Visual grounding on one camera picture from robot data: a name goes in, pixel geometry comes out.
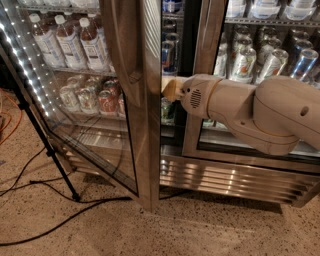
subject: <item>power cord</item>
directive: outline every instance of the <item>power cord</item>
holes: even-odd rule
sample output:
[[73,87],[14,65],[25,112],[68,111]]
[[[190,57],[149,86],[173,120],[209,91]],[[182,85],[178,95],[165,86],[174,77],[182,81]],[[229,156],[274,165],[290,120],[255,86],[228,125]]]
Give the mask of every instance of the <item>power cord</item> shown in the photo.
[[13,133],[14,133],[14,131],[18,128],[18,126],[19,126],[19,124],[20,124],[20,122],[21,122],[21,120],[22,120],[22,110],[20,110],[20,108],[19,108],[19,106],[17,105],[17,103],[15,103],[14,102],[14,100],[9,96],[9,95],[7,95],[2,89],[0,89],[0,91],[2,92],[2,94],[4,94],[4,96],[6,96],[10,101],[11,101],[11,103],[14,105],[14,106],[16,106],[18,109],[19,109],[19,111],[20,111],[20,116],[19,116],[19,120],[17,121],[17,123],[16,123],[16,125],[13,127],[13,129],[9,132],[9,134],[4,138],[4,139],[2,139],[1,141],[0,141],[0,145],[3,143],[3,142],[5,142]]
[[[47,184],[46,182],[51,182],[51,181],[56,181],[56,180],[60,180],[61,178],[55,178],[55,179],[50,179],[50,180],[43,180],[43,181],[33,181],[31,180],[29,184],[26,184],[26,185],[22,185],[18,188],[14,188],[16,186],[16,184],[18,183],[18,181],[20,180],[22,174],[24,173],[25,169],[27,168],[27,166],[38,156],[40,155],[40,153],[45,149],[45,147],[43,149],[41,149],[37,154],[35,154],[26,164],[25,166],[23,167],[22,171],[20,172],[20,174],[18,175],[16,181],[14,182],[14,184],[7,190],[5,191],[0,191],[0,192],[3,192],[1,196],[5,195],[6,193],[8,193],[9,191],[12,191],[12,190],[18,190],[18,189],[22,189],[22,188],[25,188],[25,187],[28,187],[28,186],[32,186],[32,185],[43,185],[43,186],[46,186],[46,187],[49,187],[50,189],[52,189],[53,191],[55,191],[56,193],[58,193],[60,196],[62,196],[63,198],[69,200],[69,201],[72,201],[72,202],[75,202],[75,203],[80,203],[80,204],[89,204],[89,203],[93,203],[92,205],[78,211],[77,213],[71,215],[69,218],[67,218],[66,220],[64,220],[63,222],[59,223],[58,225],[56,225],[55,227],[49,229],[48,231],[45,231],[39,235],[36,235],[34,237],[31,237],[31,238],[27,238],[27,239],[24,239],[24,240],[20,240],[20,241],[14,241],[14,242],[7,242],[7,243],[0,243],[0,247],[5,247],[5,246],[13,246],[13,245],[19,245],[19,244],[23,244],[23,243],[27,243],[27,242],[31,242],[31,241],[34,241],[36,239],[39,239],[41,237],[44,237],[50,233],[52,233],[53,231],[57,230],[58,228],[62,227],[64,224],[66,224],[67,222],[71,221],[72,219],[74,219],[75,217],[79,216],[80,214],[96,207],[96,206],[99,206],[103,203],[106,203],[106,202],[111,202],[111,201],[131,201],[132,199],[130,197],[118,197],[118,198],[105,198],[105,199],[96,199],[96,200],[91,200],[91,201],[79,201],[79,202],[76,202],[74,201],[74,199],[70,198],[70,197],[67,197],[65,196],[63,193],[61,193],[60,191],[58,191],[56,188],[54,188],[53,186]],[[179,191],[175,194],[172,194],[170,196],[166,196],[166,197],[162,197],[160,198],[160,200],[167,200],[167,199],[170,199],[170,198],[173,198],[173,197],[176,197],[176,196],[179,196],[179,195],[182,195],[182,194],[185,194],[187,193],[188,190],[183,190],[183,191]]]
[[30,158],[30,160],[24,165],[24,167],[22,168],[20,174],[18,175],[18,178],[15,180],[15,182],[13,183],[13,185],[4,191],[1,191],[2,194],[0,194],[0,197],[4,196],[5,194],[7,194],[9,191],[11,191],[18,183],[18,181],[20,180],[22,174],[24,173],[24,171],[26,170],[26,168],[28,167],[28,165],[38,156],[42,153],[42,151],[45,150],[45,147],[43,147],[37,154],[35,154],[33,157]]
[[8,242],[8,243],[0,243],[0,247],[5,247],[5,246],[12,246],[12,245],[18,245],[18,244],[23,244],[23,243],[27,243],[27,242],[31,242],[33,240],[39,239],[43,236],[46,236],[50,233],[52,233],[53,231],[57,230],[58,228],[62,227],[64,224],[66,224],[67,222],[71,221],[72,219],[74,219],[75,217],[77,217],[78,215],[100,205],[106,202],[111,202],[111,201],[128,201],[131,200],[129,197],[118,197],[118,198],[108,198],[108,199],[104,199],[104,200],[100,200],[99,202],[94,203],[93,205],[90,205],[82,210],[80,210],[79,212],[71,215],[69,218],[67,218],[66,220],[64,220],[63,222],[61,222],[60,224],[56,225],[55,227],[51,228],[50,230],[41,233],[37,236],[31,237],[31,238],[27,238],[24,240],[20,240],[20,241],[15,241],[15,242]]

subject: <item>speckled floor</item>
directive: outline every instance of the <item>speckled floor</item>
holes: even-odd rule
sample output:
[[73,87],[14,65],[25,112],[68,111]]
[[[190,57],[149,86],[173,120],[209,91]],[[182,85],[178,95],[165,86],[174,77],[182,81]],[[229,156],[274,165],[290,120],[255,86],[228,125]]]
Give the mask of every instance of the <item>speckled floor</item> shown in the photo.
[[[19,111],[4,101],[14,125]],[[26,114],[0,146],[0,190],[8,189],[26,162],[43,147]],[[17,184],[59,177],[42,152]],[[123,196],[99,177],[70,174],[83,200]],[[71,196],[61,180],[50,182]],[[0,244],[35,237],[88,205],[66,200],[38,184],[0,197]],[[320,255],[320,198],[304,208],[189,192],[162,200],[156,212],[134,201],[99,205],[52,233],[0,247],[1,256],[37,255]]]

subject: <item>bottle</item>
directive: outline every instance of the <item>bottle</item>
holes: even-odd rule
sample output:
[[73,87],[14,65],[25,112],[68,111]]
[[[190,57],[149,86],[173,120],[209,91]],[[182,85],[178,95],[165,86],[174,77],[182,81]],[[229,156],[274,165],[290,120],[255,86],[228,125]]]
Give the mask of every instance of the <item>bottle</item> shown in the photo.
[[66,57],[68,67],[75,70],[87,69],[86,57],[74,27],[66,23],[62,15],[57,15],[55,20],[58,24],[56,36]]
[[74,29],[75,29],[76,33],[79,34],[80,33],[80,22],[79,22],[79,19],[74,17],[72,12],[64,12],[64,18],[65,18],[67,23],[69,23],[72,26],[74,26]]
[[44,0],[44,3],[49,6],[69,7],[71,5],[70,0]]
[[41,10],[40,11],[40,19],[41,23],[49,26],[49,28],[53,31],[55,31],[58,27],[54,15],[50,14],[48,11]]
[[39,46],[45,63],[53,68],[65,67],[65,59],[59,43],[49,26],[41,23],[38,14],[29,16],[32,22],[32,35]]
[[99,0],[70,0],[73,7],[99,8]]
[[107,41],[106,41],[106,37],[104,35],[104,29],[102,26],[102,21],[100,16],[97,16],[97,14],[88,14],[88,18],[90,23],[93,24],[93,26],[96,28],[99,38],[101,40],[101,43],[103,45],[103,50],[104,50],[104,57],[106,59],[106,62],[111,70],[111,72],[115,72],[115,69],[113,67],[110,55],[109,55],[109,50],[108,50],[108,46],[107,46]]
[[27,6],[44,5],[43,0],[18,0],[21,4]]
[[89,60],[89,68],[97,71],[105,71],[107,69],[104,50],[98,31],[90,24],[89,19],[80,19],[80,39]]

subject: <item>bottle cap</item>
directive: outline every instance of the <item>bottle cap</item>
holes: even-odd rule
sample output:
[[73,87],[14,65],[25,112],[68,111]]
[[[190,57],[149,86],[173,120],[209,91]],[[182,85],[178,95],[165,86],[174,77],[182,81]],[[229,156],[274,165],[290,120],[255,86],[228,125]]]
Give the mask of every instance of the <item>bottle cap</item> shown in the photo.
[[80,26],[83,28],[90,26],[90,21],[87,18],[81,18],[80,19]]
[[29,18],[30,18],[30,20],[31,20],[32,23],[37,23],[37,22],[40,21],[40,17],[39,17],[39,15],[36,14],[36,13],[30,14],[30,15],[29,15]]
[[65,18],[62,15],[57,15],[56,17],[54,17],[54,19],[56,20],[56,23],[58,25],[61,25],[66,22]]

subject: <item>white robotic arm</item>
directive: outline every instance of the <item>white robotic arm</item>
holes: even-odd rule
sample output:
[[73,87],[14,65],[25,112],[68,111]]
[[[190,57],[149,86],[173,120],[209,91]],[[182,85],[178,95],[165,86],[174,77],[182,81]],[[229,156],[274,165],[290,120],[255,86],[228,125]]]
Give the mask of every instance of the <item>white robotic arm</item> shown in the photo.
[[254,86],[195,75],[178,87],[189,114],[223,123],[263,153],[288,154],[299,139],[320,150],[320,91],[310,85],[283,76]]

